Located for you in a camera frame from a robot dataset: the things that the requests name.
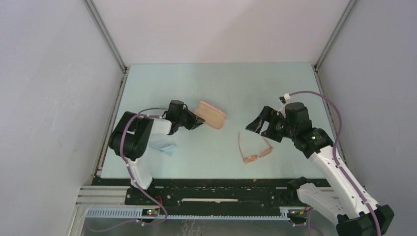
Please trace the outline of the light blue cleaning cloth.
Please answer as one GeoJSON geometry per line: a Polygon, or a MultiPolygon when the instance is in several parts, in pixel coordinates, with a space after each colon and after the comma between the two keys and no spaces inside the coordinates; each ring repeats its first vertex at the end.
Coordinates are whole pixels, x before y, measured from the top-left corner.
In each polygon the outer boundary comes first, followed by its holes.
{"type": "Polygon", "coordinates": [[[149,146],[168,156],[172,156],[178,149],[177,145],[169,143],[168,140],[153,141],[149,146]]]}

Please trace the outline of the pink glasses case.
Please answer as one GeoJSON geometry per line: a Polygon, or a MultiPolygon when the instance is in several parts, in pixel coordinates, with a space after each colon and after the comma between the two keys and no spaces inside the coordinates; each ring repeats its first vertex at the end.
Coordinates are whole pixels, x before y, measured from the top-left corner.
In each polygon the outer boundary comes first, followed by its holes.
{"type": "Polygon", "coordinates": [[[216,130],[221,129],[227,119],[225,112],[204,101],[199,102],[199,106],[195,109],[194,114],[204,119],[205,124],[216,130]]]}

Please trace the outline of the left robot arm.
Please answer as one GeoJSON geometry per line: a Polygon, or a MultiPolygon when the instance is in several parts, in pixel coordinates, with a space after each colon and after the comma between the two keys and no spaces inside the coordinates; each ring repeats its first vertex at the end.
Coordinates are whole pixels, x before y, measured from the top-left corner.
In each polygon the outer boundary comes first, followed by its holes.
{"type": "Polygon", "coordinates": [[[149,205],[155,200],[155,191],[149,188],[153,178],[143,158],[151,135],[173,135],[181,127],[194,130],[205,121],[179,100],[172,100],[168,108],[123,113],[110,135],[108,147],[124,161],[132,185],[139,189],[136,198],[142,204],[149,205]]]}

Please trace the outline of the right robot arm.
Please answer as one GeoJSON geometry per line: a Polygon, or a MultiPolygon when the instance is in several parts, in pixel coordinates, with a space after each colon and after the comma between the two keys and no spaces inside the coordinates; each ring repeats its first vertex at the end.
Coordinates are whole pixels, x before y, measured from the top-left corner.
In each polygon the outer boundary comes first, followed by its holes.
{"type": "Polygon", "coordinates": [[[289,183],[288,203],[313,207],[336,227],[340,236],[383,236],[394,218],[389,205],[380,205],[358,182],[338,153],[333,140],[321,128],[313,127],[303,103],[288,103],[275,110],[263,107],[246,130],[281,142],[290,139],[296,149],[325,176],[337,195],[335,200],[312,182],[300,177],[289,183]]]}

